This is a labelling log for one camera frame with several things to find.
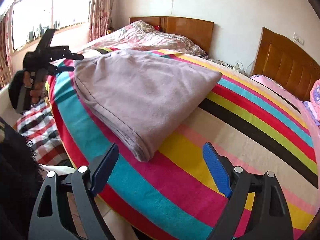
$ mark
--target cyan stripe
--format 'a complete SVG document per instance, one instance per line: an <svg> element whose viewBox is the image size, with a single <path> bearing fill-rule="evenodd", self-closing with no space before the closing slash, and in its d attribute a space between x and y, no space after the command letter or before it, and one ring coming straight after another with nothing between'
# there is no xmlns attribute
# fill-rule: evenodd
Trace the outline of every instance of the cyan stripe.
<svg viewBox="0 0 320 240"><path fill-rule="evenodd" d="M286 117L284 114L282 114L280 111L278 111L273 106L269 105L266 101L263 99L257 97L256 95L250 93L248 90L245 90L241 87L239 87L236 84L233 84L232 82L225 80L224 78L221 78L218 84L232 90L233 92L237 93L238 95L241 95L251 102L255 103L256 105L260 106L270 114L272 114L275 118L277 118L279 121L281 121L283 124L285 124L287 127L289 127L293 132L295 132L302 140L304 140L310 147L313 147L312 139L311 137L303 131L298 125L296 125L294 122L292 122L288 117Z"/></svg>
<svg viewBox="0 0 320 240"><path fill-rule="evenodd" d="M63 122L85 158L90 162L104 154L111 143L83 108L67 72L56 76L54 97Z"/></svg>
<svg viewBox="0 0 320 240"><path fill-rule="evenodd" d="M146 53L152 55L152 56L155 56L155 57L165 57L165 58L170 58L170 55L160 55L160 54L157 54L157 53L153 53L151 51L146 51Z"/></svg>
<svg viewBox="0 0 320 240"><path fill-rule="evenodd" d="M121 155L108 184L135 210L179 240L205 240L212 231L158 192Z"/></svg>

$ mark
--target pink floral curtain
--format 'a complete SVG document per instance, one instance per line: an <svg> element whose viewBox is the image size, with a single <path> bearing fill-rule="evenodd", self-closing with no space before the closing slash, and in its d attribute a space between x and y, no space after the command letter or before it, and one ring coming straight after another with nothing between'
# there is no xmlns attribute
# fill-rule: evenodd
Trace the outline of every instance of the pink floral curtain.
<svg viewBox="0 0 320 240"><path fill-rule="evenodd" d="M12 8L0 22L0 88L3 88L9 83L13 77L13 69L11 62L10 46L11 42L11 24Z"/></svg>
<svg viewBox="0 0 320 240"><path fill-rule="evenodd" d="M107 34L111 21L113 0L92 0L90 8L91 41Z"/></svg>

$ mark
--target bed frame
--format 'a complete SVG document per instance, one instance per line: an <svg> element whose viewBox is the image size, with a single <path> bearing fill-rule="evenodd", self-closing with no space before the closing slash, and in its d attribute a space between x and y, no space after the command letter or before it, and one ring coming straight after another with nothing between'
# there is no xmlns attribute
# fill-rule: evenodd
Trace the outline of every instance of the bed frame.
<svg viewBox="0 0 320 240"><path fill-rule="evenodd" d="M287 37L263 27L252 75L262 74L283 86L301 101L320 79L320 66Z"/></svg>
<svg viewBox="0 0 320 240"><path fill-rule="evenodd" d="M169 16L131 17L130 23L142 20L152 26L160 26L160 31L185 36L209 53L214 22Z"/></svg>

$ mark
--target window frame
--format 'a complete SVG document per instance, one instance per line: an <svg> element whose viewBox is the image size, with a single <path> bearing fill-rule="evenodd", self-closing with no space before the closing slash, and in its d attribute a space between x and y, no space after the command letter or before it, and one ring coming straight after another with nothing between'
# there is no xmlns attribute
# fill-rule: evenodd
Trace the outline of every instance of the window frame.
<svg viewBox="0 0 320 240"><path fill-rule="evenodd" d="M13 9L12 9L12 13L14 13L14 6L15 4L21 2L23 0L15 0L14 3L13 3ZM70 28L72 26L76 26L76 25L80 25L80 24L83 24L83 23L87 23L89 22L89 18L90 18L90 7L91 7L91 1L92 0L89 0L89 14L88 14L88 21L86 22L79 22L79 23L75 23L75 24L71 24L71 25L68 25L68 26L63 26L61 28L57 28L56 30L62 30L62 29L66 29L66 28ZM54 10L54 6L53 6L53 0L52 0L52 3L51 3L51 17L50 17L50 28L53 28L54 27L54 22L53 22L53 10ZM34 40L33 41L28 41L26 42L25 44L23 44L21 47L15 49L14 48L14 41L13 41L13 17L12 17L12 21L11 21L11 35L12 35L12 49L13 49L13 52L16 52L16 51L20 51L21 49L23 49L24 47L28 46L29 44L32 44L34 41L37 41L39 40L43 35L39 36L39 37L34 37Z"/></svg>

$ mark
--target electrical outlet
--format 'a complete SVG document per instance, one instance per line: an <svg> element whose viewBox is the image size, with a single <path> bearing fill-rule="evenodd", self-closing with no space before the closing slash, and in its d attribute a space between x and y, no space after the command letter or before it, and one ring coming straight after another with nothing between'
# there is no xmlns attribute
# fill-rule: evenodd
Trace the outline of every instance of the electrical outlet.
<svg viewBox="0 0 320 240"><path fill-rule="evenodd" d="M294 41L299 42L301 45L304 45L304 39L301 38L299 35L297 35L297 33L293 34L293 39L294 39Z"/></svg>
<svg viewBox="0 0 320 240"><path fill-rule="evenodd" d="M293 39L294 39L295 41L298 41L298 40L299 40L299 36L297 35L297 33L294 33L294 34L293 34Z"/></svg>

